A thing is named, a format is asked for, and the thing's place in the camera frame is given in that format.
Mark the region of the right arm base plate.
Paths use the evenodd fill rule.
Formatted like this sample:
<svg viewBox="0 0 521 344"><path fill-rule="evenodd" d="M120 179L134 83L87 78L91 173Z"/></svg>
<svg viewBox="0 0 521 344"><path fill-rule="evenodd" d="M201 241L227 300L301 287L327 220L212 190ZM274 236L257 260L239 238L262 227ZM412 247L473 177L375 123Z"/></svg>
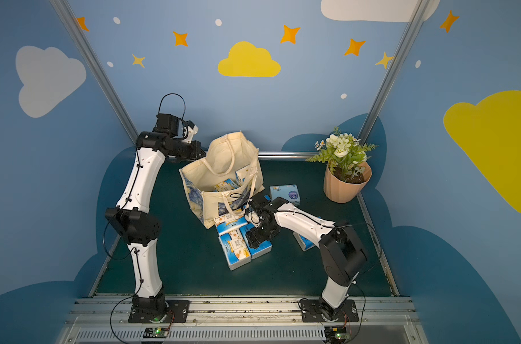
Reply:
<svg viewBox="0 0 521 344"><path fill-rule="evenodd" d="M356 304L346 299L337 309L319 299L302 298L298 302L302 321L305 323L359 322Z"/></svg>

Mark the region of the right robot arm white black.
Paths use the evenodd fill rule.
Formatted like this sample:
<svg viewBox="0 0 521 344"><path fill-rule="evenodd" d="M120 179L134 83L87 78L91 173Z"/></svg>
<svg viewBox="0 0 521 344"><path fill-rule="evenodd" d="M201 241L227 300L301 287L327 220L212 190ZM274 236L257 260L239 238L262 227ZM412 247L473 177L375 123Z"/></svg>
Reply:
<svg viewBox="0 0 521 344"><path fill-rule="evenodd" d="M246 238L254 249L271 241L282 229L289 229L318 247L328 276L321 307L329 317L342 308L351 284L368 261L365 246L352 225L324 220L284 198L270 200L262 195L249 199L246 219L253 224Z"/></svg>

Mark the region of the cream canvas tote bag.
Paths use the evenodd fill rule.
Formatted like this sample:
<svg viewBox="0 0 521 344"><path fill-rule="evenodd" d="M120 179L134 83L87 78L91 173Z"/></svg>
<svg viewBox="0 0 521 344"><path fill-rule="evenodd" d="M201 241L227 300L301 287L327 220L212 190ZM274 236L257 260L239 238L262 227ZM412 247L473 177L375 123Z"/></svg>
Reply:
<svg viewBox="0 0 521 344"><path fill-rule="evenodd" d="M229 133L211 142L206 157L179 170L190 210L206 229L215 225L216 217L236 213L252 196L265 189L258 153L259 149L242 132ZM214 186L226 179L236 182L236 171L245 166L258 168L255 184L248 179L248 185L236 190L215 190Z"/></svg>

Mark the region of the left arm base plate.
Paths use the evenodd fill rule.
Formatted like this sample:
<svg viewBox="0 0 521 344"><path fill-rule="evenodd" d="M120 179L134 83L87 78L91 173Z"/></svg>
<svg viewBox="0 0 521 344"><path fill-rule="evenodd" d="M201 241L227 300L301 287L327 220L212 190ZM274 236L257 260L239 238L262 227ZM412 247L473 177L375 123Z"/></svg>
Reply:
<svg viewBox="0 0 521 344"><path fill-rule="evenodd" d="M140 309L132 306L128 323L169 324L185 323L190 307L188 300L166 300L164 307L158 310Z"/></svg>

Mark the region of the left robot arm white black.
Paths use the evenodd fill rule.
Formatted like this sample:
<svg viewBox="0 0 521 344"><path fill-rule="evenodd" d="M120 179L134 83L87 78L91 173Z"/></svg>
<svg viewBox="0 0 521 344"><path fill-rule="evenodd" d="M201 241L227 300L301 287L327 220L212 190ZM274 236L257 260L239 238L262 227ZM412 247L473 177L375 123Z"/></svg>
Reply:
<svg viewBox="0 0 521 344"><path fill-rule="evenodd" d="M161 221L150 213L150 199L158 173L168 157L194 161L205 156L194 140L198 127L166 113L156 115L151 131L139 134L135 159L127 186L116 206L105 217L127 245L135 276L132 315L141 321L159 322L167 314L157 264L157 240Z"/></svg>

